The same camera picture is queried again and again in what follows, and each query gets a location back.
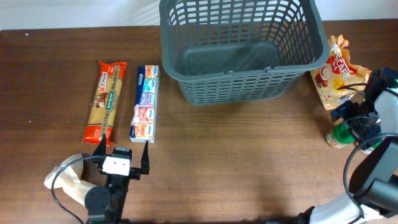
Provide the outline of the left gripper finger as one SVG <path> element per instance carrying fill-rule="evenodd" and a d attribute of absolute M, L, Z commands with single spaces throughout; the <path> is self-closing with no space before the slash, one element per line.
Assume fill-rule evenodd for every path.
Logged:
<path fill-rule="evenodd" d="M 150 172 L 150 162 L 149 162 L 149 142 L 146 141 L 144 150 L 141 157 L 141 174 L 149 175 Z"/>
<path fill-rule="evenodd" d="M 106 155 L 106 135 L 103 134 L 100 143 L 94 150 L 92 156 L 105 156 Z"/>

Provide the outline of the green bottle with label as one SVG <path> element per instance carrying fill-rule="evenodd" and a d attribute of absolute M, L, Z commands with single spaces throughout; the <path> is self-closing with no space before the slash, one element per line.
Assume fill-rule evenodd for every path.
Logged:
<path fill-rule="evenodd" d="M 342 122 L 335 126 L 325 137 L 327 143 L 334 148 L 341 149 L 353 142 L 354 137 L 349 132 L 349 125 L 347 122 Z"/>

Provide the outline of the orange coffee sachet bag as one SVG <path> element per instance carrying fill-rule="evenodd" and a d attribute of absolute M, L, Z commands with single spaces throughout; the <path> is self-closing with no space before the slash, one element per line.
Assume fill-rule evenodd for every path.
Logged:
<path fill-rule="evenodd" d="M 371 70 L 350 62 L 349 41 L 342 35 L 330 36 L 328 60 L 310 72 L 324 109 L 333 110 L 350 100 L 355 92 L 343 87 L 367 83 Z"/>

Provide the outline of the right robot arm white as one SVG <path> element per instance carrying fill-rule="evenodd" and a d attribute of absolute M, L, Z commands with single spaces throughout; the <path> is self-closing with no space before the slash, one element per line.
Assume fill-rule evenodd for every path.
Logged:
<path fill-rule="evenodd" d="M 292 223 L 366 223 L 397 215 L 397 71 L 373 71 L 363 101 L 331 110 L 357 143 L 343 168 L 345 192 L 310 207 Z"/>

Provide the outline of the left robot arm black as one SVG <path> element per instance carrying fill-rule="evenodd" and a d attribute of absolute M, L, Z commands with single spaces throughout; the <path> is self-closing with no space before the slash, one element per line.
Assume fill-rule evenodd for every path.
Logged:
<path fill-rule="evenodd" d="M 124 204 L 131 180 L 140 180 L 150 172 L 146 142 L 141 157 L 141 166 L 132 167 L 132 151 L 115 147 L 111 154 L 106 153 L 106 136 L 102 137 L 91 159 L 97 165 L 100 174 L 106 176 L 103 186 L 93 187 L 85 195 L 85 207 L 88 211 L 88 223 L 128 224 L 130 219 L 123 218 Z"/>

